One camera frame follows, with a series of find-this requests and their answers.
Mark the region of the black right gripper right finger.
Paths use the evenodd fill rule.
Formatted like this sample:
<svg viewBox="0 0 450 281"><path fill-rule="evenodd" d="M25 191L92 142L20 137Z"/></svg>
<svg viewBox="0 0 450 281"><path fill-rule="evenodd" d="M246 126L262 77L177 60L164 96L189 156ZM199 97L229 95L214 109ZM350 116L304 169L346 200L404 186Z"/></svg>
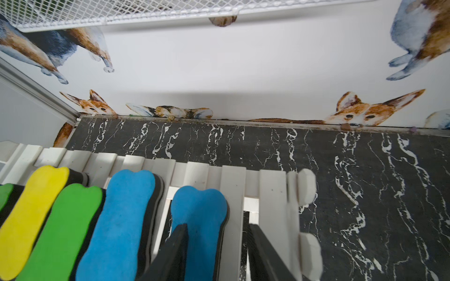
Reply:
<svg viewBox="0 0 450 281"><path fill-rule="evenodd" d="M296 281L260 226L249 224L247 238L252 281Z"/></svg>

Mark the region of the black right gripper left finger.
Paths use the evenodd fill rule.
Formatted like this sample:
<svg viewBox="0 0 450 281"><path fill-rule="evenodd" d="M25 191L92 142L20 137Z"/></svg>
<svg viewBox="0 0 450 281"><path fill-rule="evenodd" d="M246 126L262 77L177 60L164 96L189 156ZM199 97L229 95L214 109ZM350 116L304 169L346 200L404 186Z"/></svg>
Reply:
<svg viewBox="0 0 450 281"><path fill-rule="evenodd" d="M184 281L188 241L188 226L178 225L139 281Z"/></svg>

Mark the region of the light blue eraser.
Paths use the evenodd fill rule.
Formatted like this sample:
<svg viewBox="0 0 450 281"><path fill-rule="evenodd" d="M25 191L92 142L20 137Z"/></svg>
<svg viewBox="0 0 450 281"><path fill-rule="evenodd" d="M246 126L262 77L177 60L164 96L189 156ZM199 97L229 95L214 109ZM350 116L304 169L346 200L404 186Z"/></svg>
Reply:
<svg viewBox="0 0 450 281"><path fill-rule="evenodd" d="M175 252L168 280L218 280L223 229L229 218L224 195L215 189L181 187L173 197L171 217L171 234L165 245L171 245L179 227L186 227L187 239Z"/></svg>
<svg viewBox="0 0 450 281"><path fill-rule="evenodd" d="M151 262L155 216L164 182L150 171L121 170L75 273L77 281L135 281Z"/></svg>

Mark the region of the green eraser shelf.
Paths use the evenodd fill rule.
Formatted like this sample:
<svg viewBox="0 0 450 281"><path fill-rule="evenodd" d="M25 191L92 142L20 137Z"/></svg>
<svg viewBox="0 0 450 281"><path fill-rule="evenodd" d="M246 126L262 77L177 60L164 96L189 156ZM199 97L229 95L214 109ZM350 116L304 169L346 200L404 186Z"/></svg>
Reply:
<svg viewBox="0 0 450 281"><path fill-rule="evenodd" d="M73 281L103 208L105 191L72 184L56 198L18 281Z"/></svg>

